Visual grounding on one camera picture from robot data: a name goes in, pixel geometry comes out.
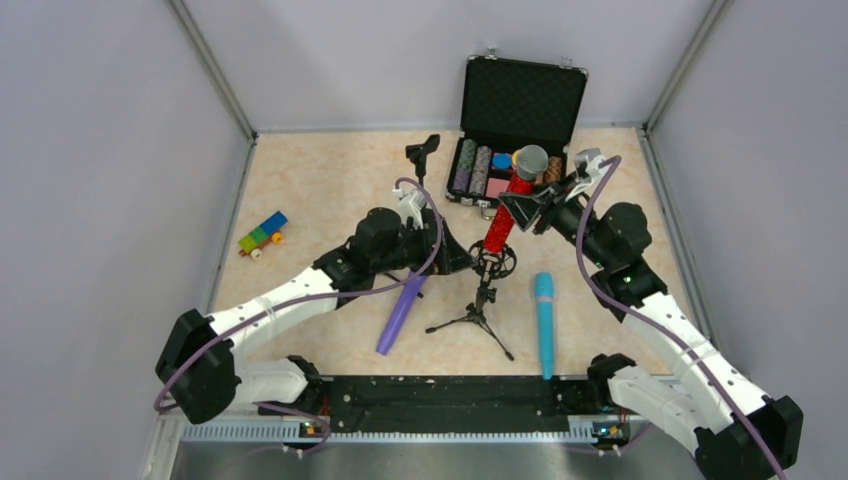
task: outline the marble-patterned surface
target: marble-patterned surface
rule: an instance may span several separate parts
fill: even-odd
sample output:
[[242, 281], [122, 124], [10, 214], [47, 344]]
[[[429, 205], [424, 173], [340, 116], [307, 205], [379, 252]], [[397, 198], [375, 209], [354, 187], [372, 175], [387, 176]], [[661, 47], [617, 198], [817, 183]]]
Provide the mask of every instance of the marble-patterned surface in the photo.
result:
[[[220, 279], [216, 309], [230, 308], [298, 274], [324, 252], [342, 244], [375, 206], [393, 207], [394, 180], [413, 176], [404, 146], [420, 143], [430, 131], [262, 135], [235, 226], [231, 252]], [[466, 247], [485, 236], [489, 222], [476, 207], [449, 203], [444, 190], [458, 132], [443, 131], [430, 156], [425, 186]], [[648, 216], [653, 244], [645, 256], [685, 303], [681, 282], [633, 129], [578, 129], [571, 154], [600, 147], [624, 161], [598, 201], [598, 211], [618, 201], [640, 204]], [[258, 260], [239, 257], [237, 241], [275, 210], [289, 218], [285, 243], [270, 245]], [[577, 270], [574, 248], [556, 232], [543, 236], [513, 231], [509, 244], [518, 268], [497, 282], [497, 303], [487, 307], [490, 325], [515, 355], [510, 362], [478, 327], [460, 324], [427, 335], [424, 329], [464, 314], [478, 278], [466, 271], [432, 277], [424, 285], [404, 330], [388, 356], [375, 353], [377, 338], [400, 289], [363, 297], [344, 308], [310, 319], [255, 353], [276, 359], [299, 354], [323, 374], [538, 374], [540, 372], [532, 279], [550, 271], [556, 282], [557, 374], [585, 374], [598, 353], [622, 352], [652, 373], [667, 373], [660, 360], [598, 305]], [[378, 278], [377, 286], [391, 281]]]

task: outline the microphone clip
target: microphone clip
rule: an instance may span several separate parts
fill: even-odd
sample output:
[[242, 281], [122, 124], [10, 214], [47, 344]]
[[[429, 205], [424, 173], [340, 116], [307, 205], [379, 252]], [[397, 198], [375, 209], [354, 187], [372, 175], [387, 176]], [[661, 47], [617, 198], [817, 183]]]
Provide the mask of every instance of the microphone clip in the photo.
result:
[[415, 165], [415, 176], [421, 186], [424, 186], [424, 176], [427, 175], [427, 155], [439, 148], [441, 139], [438, 133], [434, 133], [427, 137], [424, 143], [406, 146], [406, 158]]

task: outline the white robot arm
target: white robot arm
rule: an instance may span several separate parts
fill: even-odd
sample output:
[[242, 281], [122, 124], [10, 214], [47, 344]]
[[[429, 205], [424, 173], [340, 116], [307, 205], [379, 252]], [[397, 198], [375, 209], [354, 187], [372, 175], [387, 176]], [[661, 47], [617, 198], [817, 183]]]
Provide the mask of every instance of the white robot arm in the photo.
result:
[[[240, 324], [250, 324], [208, 347], [173, 382], [171, 396], [190, 422], [203, 423], [228, 407], [257, 400], [296, 400], [308, 383], [301, 368], [286, 359], [248, 362], [248, 355], [304, 320], [353, 301], [356, 292], [373, 287], [376, 275], [405, 268], [417, 271], [431, 255], [434, 260], [424, 275], [450, 275], [473, 264], [473, 257], [453, 238], [444, 219], [441, 243], [437, 243], [440, 229], [422, 192], [404, 193], [397, 187], [393, 192], [400, 198], [397, 212], [372, 209], [343, 245], [295, 278], [228, 310], [206, 316], [190, 310], [177, 319], [156, 365], [156, 374], [166, 384], [201, 347]], [[306, 296], [312, 299], [282, 307]]]
[[[584, 192], [612, 171], [613, 161], [620, 159], [607, 161], [598, 149], [584, 150], [566, 181], [535, 195], [501, 194], [499, 200], [523, 230], [534, 227], [538, 235], [553, 227], [575, 245], [581, 238], [583, 255], [600, 268], [591, 278], [603, 293], [598, 300], [659, 355], [686, 390], [661, 384], [622, 354], [600, 355], [588, 370], [598, 402], [637, 412], [659, 426], [695, 456], [707, 478], [770, 478], [774, 469], [743, 424], [750, 422], [777, 462], [787, 468], [797, 458], [803, 414], [788, 396], [773, 400], [740, 375], [686, 318], [642, 257], [652, 239], [638, 205], [617, 203], [601, 218], [592, 211], [594, 200]], [[603, 297], [621, 305], [610, 305]], [[625, 314], [620, 306], [658, 325]], [[721, 383], [727, 400], [699, 364]], [[737, 418], [728, 400], [745, 421]]]

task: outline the tripod stand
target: tripod stand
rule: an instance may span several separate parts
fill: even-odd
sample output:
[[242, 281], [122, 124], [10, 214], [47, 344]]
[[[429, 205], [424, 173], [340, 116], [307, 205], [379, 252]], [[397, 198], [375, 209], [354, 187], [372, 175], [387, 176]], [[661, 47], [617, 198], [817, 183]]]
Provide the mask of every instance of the tripod stand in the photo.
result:
[[477, 259], [474, 271], [480, 275], [480, 284], [477, 286], [477, 295], [474, 299], [474, 303], [469, 303], [468, 306], [465, 307], [468, 314], [464, 317], [455, 318], [441, 325], [430, 327], [424, 332], [435, 333], [447, 326], [457, 323], [472, 323], [480, 327], [484, 332], [488, 333], [490, 337], [495, 339], [501, 349], [503, 349], [506, 358], [512, 362], [515, 360], [515, 357], [512, 353], [510, 353], [503, 342], [501, 342], [500, 338], [495, 335], [492, 327], [489, 326], [489, 323], [486, 320], [486, 315], [483, 313], [483, 307], [487, 302], [495, 303], [495, 294], [497, 293], [497, 289], [490, 286], [492, 280], [504, 278], [515, 270], [515, 252], [513, 252], [509, 246], [504, 246], [504, 249], [500, 253], [493, 254], [483, 248], [482, 241], [472, 245], [469, 251]]

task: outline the red microphone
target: red microphone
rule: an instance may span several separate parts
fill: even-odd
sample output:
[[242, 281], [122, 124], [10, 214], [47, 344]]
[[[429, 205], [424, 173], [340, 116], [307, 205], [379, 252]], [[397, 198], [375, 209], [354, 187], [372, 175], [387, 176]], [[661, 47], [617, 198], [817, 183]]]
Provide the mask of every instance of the red microphone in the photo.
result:
[[[547, 169], [548, 154], [545, 149], [538, 145], [527, 145], [519, 150], [515, 156], [515, 173], [509, 179], [509, 187], [506, 191], [510, 193], [533, 193], [533, 184], [536, 182], [536, 177]], [[506, 245], [506, 238], [514, 224], [515, 220], [512, 219], [506, 207], [498, 206], [498, 213], [495, 214], [495, 219], [492, 220], [492, 225], [489, 226], [489, 231], [483, 240], [483, 248], [492, 253], [500, 252]]]

